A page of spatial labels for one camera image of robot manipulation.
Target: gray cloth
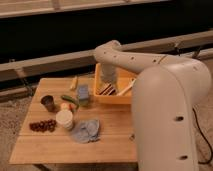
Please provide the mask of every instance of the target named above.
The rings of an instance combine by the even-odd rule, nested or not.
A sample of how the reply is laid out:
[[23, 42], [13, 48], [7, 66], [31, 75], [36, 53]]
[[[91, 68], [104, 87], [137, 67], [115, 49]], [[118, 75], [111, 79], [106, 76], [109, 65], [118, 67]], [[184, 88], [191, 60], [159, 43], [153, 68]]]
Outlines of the gray cloth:
[[97, 119], [79, 122], [71, 131], [73, 139], [79, 143], [89, 143], [99, 140], [100, 123]]

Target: plastic bin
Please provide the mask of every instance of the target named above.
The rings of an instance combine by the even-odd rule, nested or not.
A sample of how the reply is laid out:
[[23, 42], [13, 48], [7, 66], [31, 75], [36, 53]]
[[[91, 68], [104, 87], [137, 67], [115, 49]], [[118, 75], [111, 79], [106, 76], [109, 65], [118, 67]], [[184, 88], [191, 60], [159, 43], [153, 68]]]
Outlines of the plastic bin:
[[[103, 84], [101, 82], [101, 78], [100, 78], [100, 67], [101, 67], [101, 65], [99, 63], [96, 64], [95, 82], [94, 82], [94, 90], [93, 90], [94, 97], [100, 103], [105, 103], [105, 104], [130, 104], [131, 103], [131, 90], [128, 91], [123, 96], [99, 95], [100, 87]], [[129, 83], [132, 81], [132, 79], [136, 78], [136, 74], [134, 74], [132, 72], [128, 72], [121, 68], [117, 68], [117, 73], [118, 73], [118, 79], [117, 79], [118, 91], [123, 90], [126, 86], [129, 85]]]

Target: floor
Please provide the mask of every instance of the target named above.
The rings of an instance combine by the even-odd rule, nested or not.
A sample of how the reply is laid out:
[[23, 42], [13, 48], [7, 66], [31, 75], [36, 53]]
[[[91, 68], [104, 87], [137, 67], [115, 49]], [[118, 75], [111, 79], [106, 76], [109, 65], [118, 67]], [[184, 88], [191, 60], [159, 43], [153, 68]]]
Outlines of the floor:
[[[204, 61], [213, 73], [213, 60]], [[31, 97], [0, 103], [0, 171], [37, 171], [31, 165], [9, 165], [9, 157], [17, 139], [21, 124], [25, 118]], [[208, 96], [195, 109], [200, 126], [213, 146], [213, 86]], [[209, 149], [195, 129], [199, 160], [209, 156]], [[84, 165], [48, 165], [54, 171], [131, 171], [133, 164], [84, 164]], [[211, 165], [200, 165], [200, 171], [213, 171]]]

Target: cucumber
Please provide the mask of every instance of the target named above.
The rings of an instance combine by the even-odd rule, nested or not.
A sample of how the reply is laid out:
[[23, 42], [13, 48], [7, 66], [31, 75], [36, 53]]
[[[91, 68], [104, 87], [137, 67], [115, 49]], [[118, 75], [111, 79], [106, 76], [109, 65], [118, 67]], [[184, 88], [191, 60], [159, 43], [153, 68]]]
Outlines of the cucumber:
[[74, 98], [72, 98], [71, 96], [68, 96], [68, 95], [61, 95], [61, 98], [63, 100], [66, 100], [68, 102], [73, 103], [76, 106], [76, 110], [78, 110], [78, 108], [79, 108], [79, 102], [76, 99], [74, 99]]

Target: paper cup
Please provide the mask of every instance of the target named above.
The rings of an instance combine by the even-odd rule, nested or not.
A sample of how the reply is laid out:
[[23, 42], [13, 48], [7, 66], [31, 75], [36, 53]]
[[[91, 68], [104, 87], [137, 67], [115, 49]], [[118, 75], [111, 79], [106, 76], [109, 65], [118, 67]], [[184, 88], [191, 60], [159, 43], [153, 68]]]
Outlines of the paper cup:
[[71, 130], [73, 128], [73, 113], [70, 110], [64, 109], [56, 114], [56, 122], [64, 128]]

